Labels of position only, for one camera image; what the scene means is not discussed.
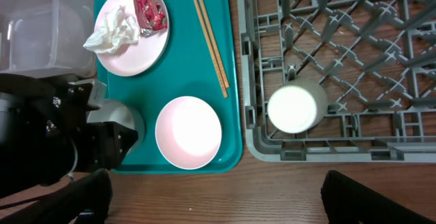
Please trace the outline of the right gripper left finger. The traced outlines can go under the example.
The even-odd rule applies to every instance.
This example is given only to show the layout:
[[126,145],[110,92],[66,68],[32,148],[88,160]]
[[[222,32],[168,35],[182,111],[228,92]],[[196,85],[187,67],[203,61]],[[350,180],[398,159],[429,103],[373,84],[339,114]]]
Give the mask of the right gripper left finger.
[[112,200],[108,170],[99,169],[1,219],[2,223],[104,223]]

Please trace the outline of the white tissue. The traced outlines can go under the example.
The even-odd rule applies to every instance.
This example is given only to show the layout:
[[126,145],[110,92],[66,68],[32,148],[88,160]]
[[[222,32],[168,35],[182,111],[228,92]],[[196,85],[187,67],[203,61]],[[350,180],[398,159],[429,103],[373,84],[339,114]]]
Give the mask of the white tissue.
[[124,6],[106,12],[102,21],[83,44],[96,54],[114,54],[121,46],[137,44],[140,27],[133,16],[125,13]]

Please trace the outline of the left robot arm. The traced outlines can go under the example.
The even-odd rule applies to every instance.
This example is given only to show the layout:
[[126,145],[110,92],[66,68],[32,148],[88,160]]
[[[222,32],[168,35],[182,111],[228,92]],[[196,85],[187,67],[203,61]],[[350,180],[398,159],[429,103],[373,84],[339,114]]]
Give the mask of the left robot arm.
[[87,122],[102,106],[106,85],[63,74],[1,74],[1,196],[64,175],[122,163],[138,132],[115,121]]

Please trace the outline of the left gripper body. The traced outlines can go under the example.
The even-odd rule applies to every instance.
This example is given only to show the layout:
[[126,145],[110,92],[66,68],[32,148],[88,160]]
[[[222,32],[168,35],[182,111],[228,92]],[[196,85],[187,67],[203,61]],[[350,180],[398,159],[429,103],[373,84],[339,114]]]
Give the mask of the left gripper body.
[[138,139],[116,122],[88,123],[75,74],[1,74],[1,186],[51,185],[78,170],[114,169]]

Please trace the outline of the wooden chopstick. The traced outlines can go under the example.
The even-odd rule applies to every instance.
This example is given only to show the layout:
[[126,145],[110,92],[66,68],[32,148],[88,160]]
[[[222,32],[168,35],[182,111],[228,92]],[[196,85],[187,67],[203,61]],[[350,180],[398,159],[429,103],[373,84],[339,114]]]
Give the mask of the wooden chopstick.
[[208,12],[207,12],[206,6],[204,4],[204,0],[198,0],[198,1],[199,1],[199,4],[200,4],[200,10],[201,10],[203,19],[204,19],[205,24],[206,24],[206,29],[207,29],[207,32],[208,32],[208,36],[209,36],[209,39],[211,41],[213,51],[215,53],[215,57],[217,59],[217,64],[218,64],[219,70],[221,72],[221,75],[223,77],[224,86],[228,89],[230,87],[230,84],[228,82],[228,77],[227,77],[227,74],[225,72],[225,68],[223,66],[223,61],[222,61],[222,58],[221,58],[221,54],[220,54],[219,49],[218,49],[218,45],[217,45],[217,42],[216,42],[216,39],[215,39],[215,34],[214,34],[213,28],[211,26],[210,19],[208,17]]
[[215,73],[216,73],[217,79],[219,81],[219,86],[221,88],[221,92],[223,94],[223,98],[227,99],[228,98],[227,88],[224,85],[223,77],[221,75],[221,71],[219,70],[218,62],[217,62],[216,57],[215,57],[215,52],[213,50],[213,47],[212,47],[212,44],[211,44],[211,40],[210,40],[208,31],[206,29],[206,24],[205,24],[204,18],[202,16],[202,12],[201,12],[198,0],[193,0],[193,3],[195,5],[196,13],[197,13],[198,19],[200,21],[200,25],[201,25],[202,32],[203,32],[203,35],[204,35],[204,39],[206,40],[208,51],[210,53],[211,60],[213,62],[213,67],[215,69]]

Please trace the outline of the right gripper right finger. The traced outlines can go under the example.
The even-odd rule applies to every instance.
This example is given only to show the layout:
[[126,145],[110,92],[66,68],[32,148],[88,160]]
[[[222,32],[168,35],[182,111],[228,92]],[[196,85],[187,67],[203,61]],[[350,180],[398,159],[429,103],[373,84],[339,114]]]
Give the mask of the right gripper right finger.
[[321,197],[329,224],[435,224],[336,170],[326,174]]

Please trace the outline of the pink bowl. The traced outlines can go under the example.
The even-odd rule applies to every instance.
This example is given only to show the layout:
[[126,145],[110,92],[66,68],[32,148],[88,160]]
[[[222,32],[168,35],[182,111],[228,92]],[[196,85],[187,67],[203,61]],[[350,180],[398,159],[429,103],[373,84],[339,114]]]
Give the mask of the pink bowl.
[[159,113],[155,125],[157,147],[173,166],[196,170],[209,164],[222,141],[221,122],[204,100],[177,97]]

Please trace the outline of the grey bowl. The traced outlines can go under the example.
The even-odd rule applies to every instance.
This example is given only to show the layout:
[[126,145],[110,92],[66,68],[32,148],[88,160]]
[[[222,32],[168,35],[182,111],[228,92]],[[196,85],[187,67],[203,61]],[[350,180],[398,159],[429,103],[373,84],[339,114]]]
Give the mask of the grey bowl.
[[146,132],[146,126],[141,113],[137,109],[127,106],[119,100],[105,99],[100,109],[89,112],[87,116],[88,123],[97,122],[116,122],[129,129],[134,129],[138,132],[138,139],[135,144],[129,149],[127,154],[134,152],[140,147]]

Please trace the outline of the large white plate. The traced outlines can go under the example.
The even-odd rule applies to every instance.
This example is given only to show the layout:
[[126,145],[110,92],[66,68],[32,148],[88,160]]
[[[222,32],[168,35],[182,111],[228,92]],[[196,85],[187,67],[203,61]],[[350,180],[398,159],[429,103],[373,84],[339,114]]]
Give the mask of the large white plate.
[[[103,25],[104,14],[117,6],[135,16],[134,0],[106,0],[95,21],[95,27]],[[147,37],[141,37],[136,45],[121,46],[114,54],[98,54],[99,63],[117,76],[135,76],[149,69],[164,53],[170,39],[170,27]]]

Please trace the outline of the white cup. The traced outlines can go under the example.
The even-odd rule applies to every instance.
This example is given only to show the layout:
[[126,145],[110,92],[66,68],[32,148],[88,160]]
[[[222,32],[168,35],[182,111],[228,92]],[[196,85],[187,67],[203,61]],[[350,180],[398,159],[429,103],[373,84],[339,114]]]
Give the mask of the white cup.
[[267,103],[271,123],[285,133],[301,133],[316,126],[328,111],[328,96],[320,84],[305,78],[288,81]]

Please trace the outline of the red snack wrapper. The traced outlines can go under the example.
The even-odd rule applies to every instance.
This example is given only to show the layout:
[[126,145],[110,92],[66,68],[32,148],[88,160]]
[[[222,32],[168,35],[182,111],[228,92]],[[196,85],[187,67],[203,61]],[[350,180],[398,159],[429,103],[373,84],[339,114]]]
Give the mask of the red snack wrapper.
[[168,28],[168,18],[157,0],[134,0],[134,7],[142,36]]

